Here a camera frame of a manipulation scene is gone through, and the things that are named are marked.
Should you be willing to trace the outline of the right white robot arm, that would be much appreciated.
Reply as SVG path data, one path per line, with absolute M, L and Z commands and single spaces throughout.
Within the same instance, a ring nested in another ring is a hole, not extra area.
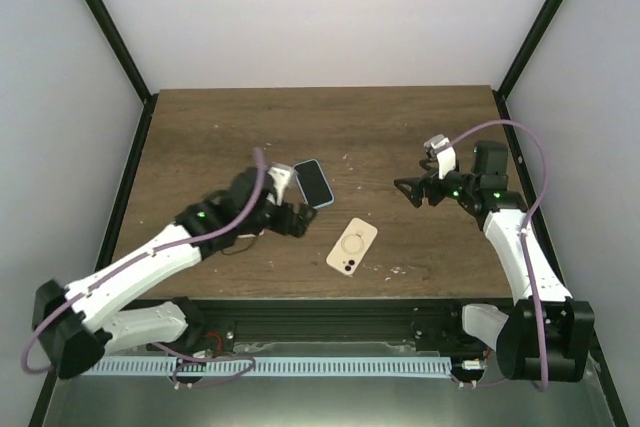
M 465 305 L 444 325 L 447 343 L 465 350 L 483 342 L 509 380 L 580 381 L 595 315 L 553 271 L 531 228 L 524 198 L 509 190 L 507 146 L 476 142 L 468 173 L 460 170 L 447 137 L 437 135 L 424 147 L 423 175 L 397 179 L 395 187 L 416 208 L 452 199 L 473 217 L 498 256 L 514 303 L 509 313 L 490 304 Z

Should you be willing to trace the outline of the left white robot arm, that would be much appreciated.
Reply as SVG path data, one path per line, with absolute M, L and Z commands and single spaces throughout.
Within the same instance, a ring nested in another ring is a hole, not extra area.
M 301 238 L 317 215 L 305 203 L 285 201 L 292 168 L 250 167 L 227 189 L 187 206 L 155 237 L 110 266 L 60 285 L 50 280 L 35 297 L 33 331 L 50 368 L 62 380 L 93 367 L 106 354 L 160 343 L 187 354 L 204 339 L 196 305 L 177 297 L 142 309 L 128 304 L 171 276 L 268 230 Z

